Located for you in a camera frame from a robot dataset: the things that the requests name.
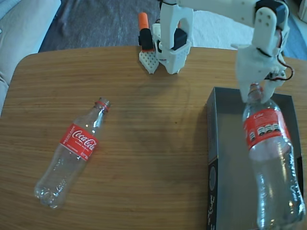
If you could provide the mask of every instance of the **orange cap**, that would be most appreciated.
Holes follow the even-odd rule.
[[[147,14],[144,12],[139,13],[139,29],[149,29],[148,17]]]

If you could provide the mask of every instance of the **wooden table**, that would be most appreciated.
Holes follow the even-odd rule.
[[[21,61],[0,120],[0,229],[205,229],[204,106],[214,86],[236,88],[236,52],[193,48],[178,75],[164,67],[149,75],[138,52],[90,48]],[[307,63],[287,61],[296,75],[277,92],[293,96],[305,160]],[[71,121],[100,96],[112,102],[100,147],[64,208],[42,206],[33,195],[35,183]]]

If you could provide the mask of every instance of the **bottle neck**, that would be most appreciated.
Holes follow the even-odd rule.
[[[88,117],[89,120],[94,122],[94,127],[100,127],[106,113],[107,108],[101,104],[96,103],[95,106],[90,110]]]
[[[248,103],[260,103],[263,98],[263,89],[259,84],[251,84],[249,94],[248,94]]]

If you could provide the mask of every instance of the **empty plastic bottle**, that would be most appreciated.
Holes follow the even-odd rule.
[[[298,186],[293,146],[283,114],[252,84],[243,113],[244,131],[258,186],[260,230],[295,229],[306,214]]]
[[[35,196],[43,205],[57,208],[98,144],[103,118],[110,107],[100,98],[88,114],[74,120],[56,148],[52,161],[37,182]]]

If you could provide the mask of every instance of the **coca-cola logo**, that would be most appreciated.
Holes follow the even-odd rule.
[[[96,141],[84,135],[82,130],[75,131],[72,134],[72,137],[81,142],[85,147],[87,147],[90,150],[94,150],[95,146],[97,145]]]
[[[261,114],[256,114],[256,115],[254,115],[254,119],[257,119],[258,117],[261,117],[261,116],[263,116],[263,113],[261,113]]]

